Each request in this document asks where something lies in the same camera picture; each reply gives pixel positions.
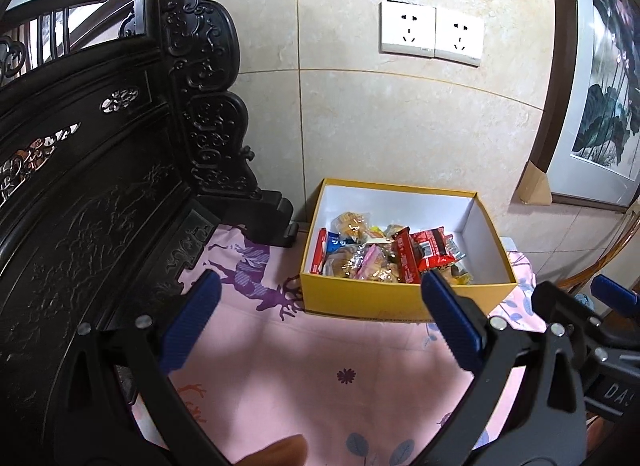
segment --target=purple deer print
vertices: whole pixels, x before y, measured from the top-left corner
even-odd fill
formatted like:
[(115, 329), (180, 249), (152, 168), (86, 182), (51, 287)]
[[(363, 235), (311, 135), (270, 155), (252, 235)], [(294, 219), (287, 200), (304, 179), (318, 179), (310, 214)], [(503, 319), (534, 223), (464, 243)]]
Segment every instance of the purple deer print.
[[(217, 244), (210, 245), (208, 249), (211, 250), (214, 247), (228, 249), (228, 247)], [(214, 270), (220, 274), (220, 281), (232, 284), (239, 293), (247, 298), (261, 300), (260, 305), (255, 308), (257, 311), (280, 306), (280, 318), (283, 321), (284, 315), (295, 317), (295, 313), (301, 309), (296, 305), (296, 302), (300, 303), (302, 293), (300, 287), (291, 287), (291, 284), (298, 277), (287, 278), (284, 284), (279, 285), (277, 289), (265, 287), (261, 282), (267, 269), (271, 248), (268, 245), (253, 243), (246, 237), (244, 238), (244, 247), (234, 244), (234, 248), (242, 255), (235, 270), (227, 269), (209, 260)]]

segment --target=barcode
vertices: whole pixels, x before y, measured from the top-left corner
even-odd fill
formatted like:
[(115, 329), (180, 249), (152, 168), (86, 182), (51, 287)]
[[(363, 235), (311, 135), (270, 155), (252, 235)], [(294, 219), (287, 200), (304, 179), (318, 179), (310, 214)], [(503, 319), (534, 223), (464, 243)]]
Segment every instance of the barcode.
[(429, 242), (421, 243), (420, 248), (424, 253), (424, 258), (430, 258), (433, 256), (433, 250), (431, 249), (431, 244)]

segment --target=outlet plate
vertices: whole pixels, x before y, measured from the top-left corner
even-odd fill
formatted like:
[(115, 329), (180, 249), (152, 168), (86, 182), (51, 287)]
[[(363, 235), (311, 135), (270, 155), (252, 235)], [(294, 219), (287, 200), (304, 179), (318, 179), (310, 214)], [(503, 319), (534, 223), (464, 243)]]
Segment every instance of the outlet plate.
[(480, 66), (484, 20), (461, 12), (436, 9), (435, 57)]
[(436, 9), (386, 0), (380, 4), (380, 51), (433, 58)]

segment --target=lotus painting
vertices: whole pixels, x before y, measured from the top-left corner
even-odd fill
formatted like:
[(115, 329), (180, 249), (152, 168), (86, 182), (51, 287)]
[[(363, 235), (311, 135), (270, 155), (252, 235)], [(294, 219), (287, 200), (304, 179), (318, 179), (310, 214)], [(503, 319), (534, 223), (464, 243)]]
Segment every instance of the lotus painting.
[(593, 63), (572, 148), (635, 180), (640, 169), (640, 10), (631, 0), (593, 0)]

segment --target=metal screw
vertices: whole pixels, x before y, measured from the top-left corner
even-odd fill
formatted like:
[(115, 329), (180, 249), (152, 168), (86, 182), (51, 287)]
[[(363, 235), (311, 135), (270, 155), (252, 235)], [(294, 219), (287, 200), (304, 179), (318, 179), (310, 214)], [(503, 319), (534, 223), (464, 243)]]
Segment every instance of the metal screw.
[(559, 323), (552, 323), (551, 332), (561, 338), (562, 336), (564, 336), (564, 327)]
[(89, 332), (91, 332), (91, 324), (87, 323), (86, 321), (83, 321), (81, 324), (78, 325), (78, 334), (81, 336), (86, 336), (87, 334), (89, 334)]
[(504, 331), (508, 325), (507, 320), (501, 316), (491, 316), (489, 324), (498, 331)]
[(149, 316), (148, 314), (143, 314), (136, 318), (136, 327), (138, 329), (146, 329), (148, 327), (151, 327), (151, 324), (153, 322), (154, 321), (153, 321), (153, 318), (151, 318), (151, 316)]
[(601, 347), (594, 350), (593, 355), (596, 356), (598, 361), (607, 361), (607, 359), (609, 359), (609, 354), (607, 354), (607, 351)]

